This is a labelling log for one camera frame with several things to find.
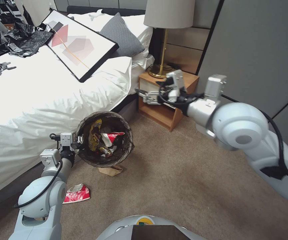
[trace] paper bag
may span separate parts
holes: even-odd
[[[123,171],[123,169],[116,165],[116,166],[112,166],[112,167],[109,167],[109,168],[98,168],[99,172],[103,173],[103,174],[106,174],[106,175],[109,175],[111,177],[121,173]]]

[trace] orange line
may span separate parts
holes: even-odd
[[[58,38],[60,39],[60,41],[64,44],[65,48],[67,49],[67,51],[72,54],[77,60],[79,60],[85,67],[87,67],[88,69],[90,69],[88,66],[86,66],[85,63],[83,63],[78,57],[76,57],[69,49],[68,47],[65,45],[65,43],[63,42],[63,40],[61,39],[60,35],[56,32],[55,29],[53,29],[55,31],[55,33],[58,35]]]

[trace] yellow snack bag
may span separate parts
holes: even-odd
[[[100,142],[101,139],[101,133],[100,133],[101,125],[102,125],[101,119],[97,120],[91,125],[90,134],[88,136],[88,146],[90,150],[92,150],[93,152],[96,151],[98,143]]]

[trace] headboard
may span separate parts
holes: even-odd
[[[83,6],[68,6],[67,13],[85,14],[89,12],[96,12],[99,9],[103,9],[102,13],[106,13],[109,15],[115,15],[118,12],[120,13],[121,16],[135,16],[145,14],[145,10],[140,9],[101,8],[101,7],[83,7]],[[162,39],[163,39],[163,29],[154,28],[153,35],[151,37],[149,45],[149,53],[154,56],[155,63],[160,62]]]

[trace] wall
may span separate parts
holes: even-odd
[[[288,103],[288,1],[225,0],[198,73],[199,92],[214,73],[228,76],[226,95],[275,116]],[[288,143],[288,107],[275,119]]]
[[[147,0],[55,0],[55,3],[59,11],[66,12],[69,5],[146,9]],[[196,73],[218,3],[219,0],[195,0],[193,27],[169,30],[165,63]]]
[[[40,23],[45,19],[45,17],[50,13],[50,5],[53,9],[56,9],[54,0],[15,0],[16,6],[23,16],[23,7],[31,15],[32,21],[35,26],[40,25]]]

